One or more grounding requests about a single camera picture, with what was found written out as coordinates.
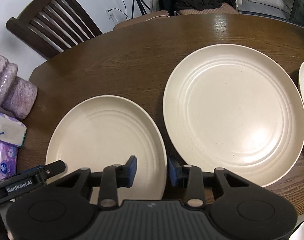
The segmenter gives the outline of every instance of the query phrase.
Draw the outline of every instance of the wood grain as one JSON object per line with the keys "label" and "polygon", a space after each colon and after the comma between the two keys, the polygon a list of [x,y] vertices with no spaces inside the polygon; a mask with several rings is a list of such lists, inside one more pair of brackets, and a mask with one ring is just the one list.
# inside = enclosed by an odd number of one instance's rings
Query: wood grain
{"label": "wood grain", "polygon": [[[279,63],[297,84],[304,61],[304,29],[288,23],[246,15],[186,15],[117,29],[83,42],[37,67],[30,81],[39,93],[30,115],[18,170],[45,162],[55,127],[76,104],[112,94],[142,106],[156,122],[168,154],[175,154],[167,135],[162,100],[175,66],[204,46],[234,43],[257,49]],[[269,190],[287,198],[304,213],[304,148],[296,165]],[[184,190],[167,184],[164,198]],[[211,194],[206,190],[208,199]]]}

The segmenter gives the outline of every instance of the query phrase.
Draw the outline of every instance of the black tripod stand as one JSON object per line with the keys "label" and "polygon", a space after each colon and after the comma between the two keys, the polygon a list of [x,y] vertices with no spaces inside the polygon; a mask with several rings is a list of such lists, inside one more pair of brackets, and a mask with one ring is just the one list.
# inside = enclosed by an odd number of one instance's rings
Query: black tripod stand
{"label": "black tripod stand", "polygon": [[[133,14],[134,14],[134,2],[135,2],[135,0],[133,0],[133,3],[132,3],[132,19],[133,19]],[[148,9],[150,9],[150,7],[148,7],[147,4],[146,4],[143,0],[136,0],[136,2],[137,2],[137,5],[138,5],[138,7],[139,7],[139,9],[140,9],[140,11],[141,11],[141,14],[142,14],[142,15],[147,14],[146,11],[145,11],[145,8],[143,7],[143,4],[144,4]]]}

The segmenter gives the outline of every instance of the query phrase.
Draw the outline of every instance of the brown wooden tabletop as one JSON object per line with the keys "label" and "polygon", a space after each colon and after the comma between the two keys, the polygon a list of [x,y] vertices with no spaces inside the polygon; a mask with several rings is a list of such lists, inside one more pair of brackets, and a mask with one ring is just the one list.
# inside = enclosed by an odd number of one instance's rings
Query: brown wooden tabletop
{"label": "brown wooden tabletop", "polygon": [[[126,97],[142,106],[159,127],[167,154],[177,154],[163,120],[166,82],[185,56],[218,43],[265,53],[297,84],[304,61],[304,29],[295,25],[256,16],[208,14],[114,30],[62,52],[33,71],[30,81],[39,91],[23,121],[28,130],[19,150],[18,170],[45,163],[48,143],[64,115],[85,99],[104,94]],[[296,165],[268,189],[290,200],[298,214],[304,213],[304,147]],[[182,192],[167,183],[164,198],[178,198]]]}

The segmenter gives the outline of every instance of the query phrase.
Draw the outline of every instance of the white plush toy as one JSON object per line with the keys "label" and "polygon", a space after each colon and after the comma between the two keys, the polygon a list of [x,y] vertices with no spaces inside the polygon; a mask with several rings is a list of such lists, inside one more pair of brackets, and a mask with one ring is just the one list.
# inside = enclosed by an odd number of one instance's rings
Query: white plush toy
{"label": "white plush toy", "polygon": [[287,13],[291,12],[290,9],[286,6],[286,4],[284,3],[283,0],[249,0],[249,1],[273,6],[275,8],[278,8],[278,9],[282,10],[282,11],[285,11]]}

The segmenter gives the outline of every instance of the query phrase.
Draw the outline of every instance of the logo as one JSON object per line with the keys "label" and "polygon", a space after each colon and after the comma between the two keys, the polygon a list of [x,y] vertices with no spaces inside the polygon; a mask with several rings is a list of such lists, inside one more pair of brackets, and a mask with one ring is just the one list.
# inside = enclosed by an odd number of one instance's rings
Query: logo
{"label": "logo", "polygon": [[1,169],[1,172],[6,174],[7,172],[7,165],[6,163],[2,163],[1,166],[0,166],[0,169]]}
{"label": "logo", "polygon": [[28,180],[28,181],[26,181],[26,182],[17,184],[17,185],[15,185],[15,186],[11,185],[11,186],[8,187],[6,190],[7,190],[8,193],[11,193],[11,192],[14,192],[14,191],[16,191],[16,190],[18,190],[18,189],[25,188],[25,187],[27,187],[27,186],[29,186],[29,185],[33,185],[33,182],[32,182],[31,179]]}
{"label": "logo", "polygon": [[150,204],[147,205],[149,208],[154,208],[156,206],[155,203],[151,202]]}

